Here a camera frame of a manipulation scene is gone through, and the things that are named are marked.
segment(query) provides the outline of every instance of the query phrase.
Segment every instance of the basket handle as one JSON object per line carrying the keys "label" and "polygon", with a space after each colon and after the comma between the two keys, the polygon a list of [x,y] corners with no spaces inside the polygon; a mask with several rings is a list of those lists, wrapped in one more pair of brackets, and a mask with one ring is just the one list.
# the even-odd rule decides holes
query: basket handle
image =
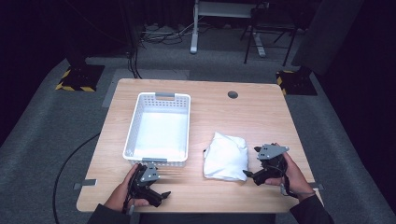
{"label": "basket handle", "polygon": [[155,97],[175,97],[175,94],[171,92],[155,92]]}
{"label": "basket handle", "polygon": [[148,162],[168,162],[167,159],[160,159],[160,158],[142,158],[142,161],[148,161]]}

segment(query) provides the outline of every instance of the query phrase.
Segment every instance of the folded towel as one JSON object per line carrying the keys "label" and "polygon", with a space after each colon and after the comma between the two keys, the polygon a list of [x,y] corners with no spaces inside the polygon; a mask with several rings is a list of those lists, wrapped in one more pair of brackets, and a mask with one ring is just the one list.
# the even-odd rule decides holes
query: folded towel
{"label": "folded towel", "polygon": [[247,180],[248,147],[245,139],[215,133],[204,152],[204,176],[229,181]]}

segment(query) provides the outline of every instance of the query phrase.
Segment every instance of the sleeve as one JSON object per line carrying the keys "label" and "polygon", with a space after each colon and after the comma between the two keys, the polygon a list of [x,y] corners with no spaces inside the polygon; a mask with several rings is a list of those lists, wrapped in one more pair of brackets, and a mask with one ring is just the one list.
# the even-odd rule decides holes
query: sleeve
{"label": "sleeve", "polygon": [[129,224],[130,216],[98,204],[87,224]]}
{"label": "sleeve", "polygon": [[309,197],[290,209],[299,224],[333,224],[317,195]]}

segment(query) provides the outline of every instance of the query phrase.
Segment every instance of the human hand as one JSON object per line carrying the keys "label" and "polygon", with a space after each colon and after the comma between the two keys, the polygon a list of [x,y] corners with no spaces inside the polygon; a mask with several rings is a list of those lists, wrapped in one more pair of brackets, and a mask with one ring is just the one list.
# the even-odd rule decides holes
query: human hand
{"label": "human hand", "polygon": [[[289,178],[290,191],[297,195],[297,198],[300,202],[308,197],[314,196],[315,191],[311,188],[311,186],[309,186],[300,168],[293,161],[291,156],[287,152],[285,152],[283,153],[283,157],[288,163],[288,170],[286,171],[286,176]],[[265,184],[280,186],[283,181],[283,177],[268,178],[265,180]]]}
{"label": "human hand", "polygon": [[[115,211],[122,211],[123,203],[125,201],[125,198],[128,194],[128,183],[129,180],[131,179],[132,175],[134,172],[136,172],[137,164],[134,164],[132,169],[128,172],[128,174],[125,176],[124,180],[122,183],[120,183],[114,191],[111,193],[110,197],[107,199],[106,203],[104,206],[115,210]],[[148,206],[149,202],[146,199],[132,199],[128,203],[128,210],[129,208],[134,204],[134,206],[139,207],[139,206]]]}

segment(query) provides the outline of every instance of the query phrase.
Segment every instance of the black stand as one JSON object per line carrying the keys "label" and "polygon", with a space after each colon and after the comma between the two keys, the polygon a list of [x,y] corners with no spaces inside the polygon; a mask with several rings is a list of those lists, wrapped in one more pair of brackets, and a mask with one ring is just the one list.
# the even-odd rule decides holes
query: black stand
{"label": "black stand", "polygon": [[318,95],[309,75],[312,73],[308,68],[301,67],[296,72],[276,72],[276,83],[284,95]]}
{"label": "black stand", "polygon": [[68,23],[61,10],[61,1],[43,0],[41,14],[44,21],[52,28],[64,47],[66,60],[70,67],[64,73],[55,90],[96,91],[96,84],[104,70],[103,65],[88,65],[79,52]]}

